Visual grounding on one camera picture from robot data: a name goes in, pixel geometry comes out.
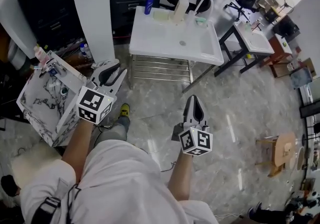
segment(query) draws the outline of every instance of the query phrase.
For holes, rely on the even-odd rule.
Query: yellow shoe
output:
[[[119,117],[121,116],[129,117],[129,113],[130,113],[130,106],[127,103],[124,103],[121,106]]]

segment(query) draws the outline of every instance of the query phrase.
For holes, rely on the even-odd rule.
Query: sneaker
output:
[[[129,117],[129,113],[130,113],[130,106],[127,103],[124,103],[121,106],[119,117],[121,116]]]
[[[248,216],[249,219],[252,220],[254,214],[255,214],[254,208],[251,207],[251,208],[248,210],[247,216]]]
[[[255,211],[262,210],[262,202],[259,202],[255,208]]]

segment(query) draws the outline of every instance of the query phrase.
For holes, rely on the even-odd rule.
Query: white t-shirt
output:
[[[61,199],[52,224],[66,223],[73,168],[56,160],[21,191],[26,224],[46,197]],[[209,206],[175,200],[160,180],[160,170],[143,150],[116,140],[100,142],[88,155],[81,182],[71,190],[73,224],[218,224]]]

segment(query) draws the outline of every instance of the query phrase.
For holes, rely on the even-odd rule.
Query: black strap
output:
[[[61,206],[59,198],[47,197],[35,211],[31,224],[50,224],[57,210]]]

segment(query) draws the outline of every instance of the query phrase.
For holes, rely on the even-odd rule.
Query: soap bar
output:
[[[169,13],[156,10],[153,12],[153,17],[154,20],[157,21],[167,21],[169,19]]]

